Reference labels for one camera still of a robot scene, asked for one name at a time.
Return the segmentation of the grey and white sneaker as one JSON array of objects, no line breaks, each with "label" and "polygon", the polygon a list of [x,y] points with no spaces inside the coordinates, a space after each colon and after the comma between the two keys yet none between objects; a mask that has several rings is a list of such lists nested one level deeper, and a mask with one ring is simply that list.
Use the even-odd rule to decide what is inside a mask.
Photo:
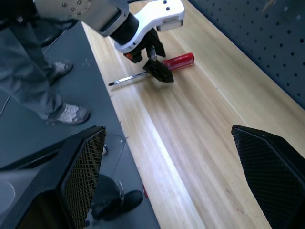
[{"label": "grey and white sneaker", "polygon": [[57,80],[66,76],[73,69],[73,63],[65,62],[54,62],[52,69],[46,74],[50,85],[53,85]]},{"label": "grey and white sneaker", "polygon": [[84,107],[63,103],[62,106],[47,121],[67,125],[79,125],[85,123],[90,117],[90,111]]}]

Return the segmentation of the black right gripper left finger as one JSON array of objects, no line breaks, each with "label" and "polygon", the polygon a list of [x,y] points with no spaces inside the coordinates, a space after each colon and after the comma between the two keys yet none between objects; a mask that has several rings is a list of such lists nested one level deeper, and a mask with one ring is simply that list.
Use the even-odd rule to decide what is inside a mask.
[{"label": "black right gripper left finger", "polygon": [[83,229],[105,138],[93,126],[0,167],[0,229]]}]

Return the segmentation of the red-handled screwdriver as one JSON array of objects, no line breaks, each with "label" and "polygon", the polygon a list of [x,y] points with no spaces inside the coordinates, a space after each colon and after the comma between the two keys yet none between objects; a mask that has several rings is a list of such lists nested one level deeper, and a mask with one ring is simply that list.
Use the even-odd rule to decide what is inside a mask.
[{"label": "red-handled screwdriver", "polygon": [[[187,53],[187,54],[177,56],[175,58],[164,60],[161,63],[163,65],[165,65],[172,72],[173,70],[176,70],[176,69],[179,69],[179,68],[183,68],[183,67],[186,67],[186,66],[191,66],[192,64],[194,64],[194,60],[195,60],[194,55],[192,53]],[[127,80],[134,79],[136,77],[144,76],[146,74],[148,74],[148,73],[146,71],[144,71],[142,73],[138,73],[136,75],[128,76],[128,77],[119,79],[117,81],[111,82],[108,85],[113,86],[115,84],[119,84],[119,83],[125,82]]]}]

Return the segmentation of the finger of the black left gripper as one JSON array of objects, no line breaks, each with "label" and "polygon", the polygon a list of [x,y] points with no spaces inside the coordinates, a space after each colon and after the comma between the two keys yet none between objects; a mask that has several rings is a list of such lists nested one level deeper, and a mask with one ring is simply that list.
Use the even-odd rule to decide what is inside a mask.
[{"label": "finger of the black left gripper", "polygon": [[163,44],[160,42],[157,31],[155,29],[152,29],[152,41],[156,54],[161,57],[166,57]]},{"label": "finger of the black left gripper", "polygon": [[143,69],[160,82],[174,82],[172,72],[159,61],[153,61],[149,59],[144,65]]}]

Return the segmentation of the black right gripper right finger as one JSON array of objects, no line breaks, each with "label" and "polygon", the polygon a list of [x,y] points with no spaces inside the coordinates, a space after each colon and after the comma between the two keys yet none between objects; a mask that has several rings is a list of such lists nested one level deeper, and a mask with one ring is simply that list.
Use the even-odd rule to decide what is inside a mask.
[{"label": "black right gripper right finger", "polygon": [[247,184],[272,229],[305,229],[305,158],[285,139],[234,125]]}]

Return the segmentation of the dark blue pegboard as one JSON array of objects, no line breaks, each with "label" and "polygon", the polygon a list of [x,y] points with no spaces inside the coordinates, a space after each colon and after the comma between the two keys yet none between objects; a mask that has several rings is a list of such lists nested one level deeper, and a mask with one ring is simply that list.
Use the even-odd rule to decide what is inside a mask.
[{"label": "dark blue pegboard", "polygon": [[305,109],[305,0],[188,0]]}]

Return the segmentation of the black shoe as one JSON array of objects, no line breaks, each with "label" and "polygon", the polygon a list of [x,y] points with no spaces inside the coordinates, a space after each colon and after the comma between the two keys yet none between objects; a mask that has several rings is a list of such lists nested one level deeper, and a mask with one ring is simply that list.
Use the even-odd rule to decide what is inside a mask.
[{"label": "black shoe", "polygon": [[110,221],[135,209],[142,201],[141,191],[125,193],[120,181],[100,174],[91,204],[91,215],[96,221]]}]

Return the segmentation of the person's grey trouser legs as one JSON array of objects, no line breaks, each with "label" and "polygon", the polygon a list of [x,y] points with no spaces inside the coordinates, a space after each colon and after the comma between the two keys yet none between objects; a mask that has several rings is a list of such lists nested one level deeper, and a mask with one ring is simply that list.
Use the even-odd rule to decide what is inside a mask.
[{"label": "person's grey trouser legs", "polygon": [[10,25],[0,31],[0,89],[42,119],[63,104],[46,76],[52,64],[45,59],[31,25]]}]

